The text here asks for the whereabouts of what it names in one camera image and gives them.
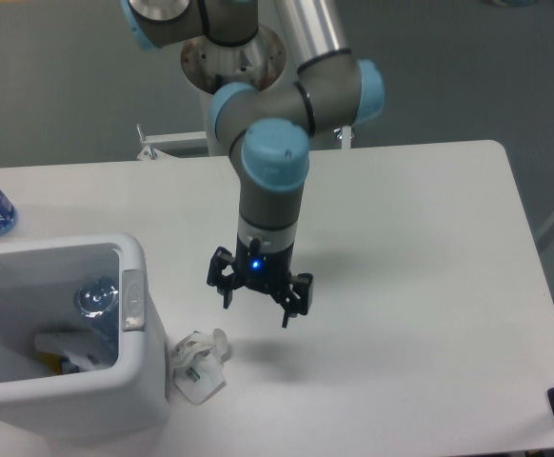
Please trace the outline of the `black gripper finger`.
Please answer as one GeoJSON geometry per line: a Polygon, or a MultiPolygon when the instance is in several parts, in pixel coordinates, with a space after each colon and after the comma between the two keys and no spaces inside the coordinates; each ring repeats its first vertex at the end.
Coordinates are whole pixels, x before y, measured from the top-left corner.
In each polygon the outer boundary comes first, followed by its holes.
{"type": "Polygon", "coordinates": [[[233,291],[246,284],[240,273],[237,258],[226,248],[218,247],[209,261],[207,284],[223,297],[223,308],[229,308],[233,291]]]}
{"type": "Polygon", "coordinates": [[[286,282],[270,293],[283,311],[282,328],[287,328],[290,318],[306,316],[312,303],[313,275],[301,273],[290,275],[286,282]]]}

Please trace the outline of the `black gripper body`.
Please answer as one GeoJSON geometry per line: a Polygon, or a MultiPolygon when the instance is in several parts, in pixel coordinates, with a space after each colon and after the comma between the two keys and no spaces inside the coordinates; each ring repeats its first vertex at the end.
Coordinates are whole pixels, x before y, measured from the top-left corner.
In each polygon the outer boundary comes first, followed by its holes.
{"type": "Polygon", "coordinates": [[[294,245],[277,252],[251,253],[237,241],[234,271],[246,288],[262,293],[277,293],[290,285],[290,263],[294,245]]]}

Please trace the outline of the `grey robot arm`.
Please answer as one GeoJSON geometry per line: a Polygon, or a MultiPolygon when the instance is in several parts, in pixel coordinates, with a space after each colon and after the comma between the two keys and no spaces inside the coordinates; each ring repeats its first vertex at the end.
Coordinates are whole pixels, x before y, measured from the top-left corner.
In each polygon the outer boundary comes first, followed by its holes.
{"type": "Polygon", "coordinates": [[[286,318],[307,314],[309,273],[290,270],[309,141],[376,117],[385,103],[381,73],[352,53],[332,1],[279,1],[294,50],[296,80],[274,88],[254,1],[125,1],[144,49],[201,41],[200,68],[212,84],[206,130],[240,182],[237,247],[216,249],[207,282],[230,301],[238,288],[270,296],[286,318]]]}

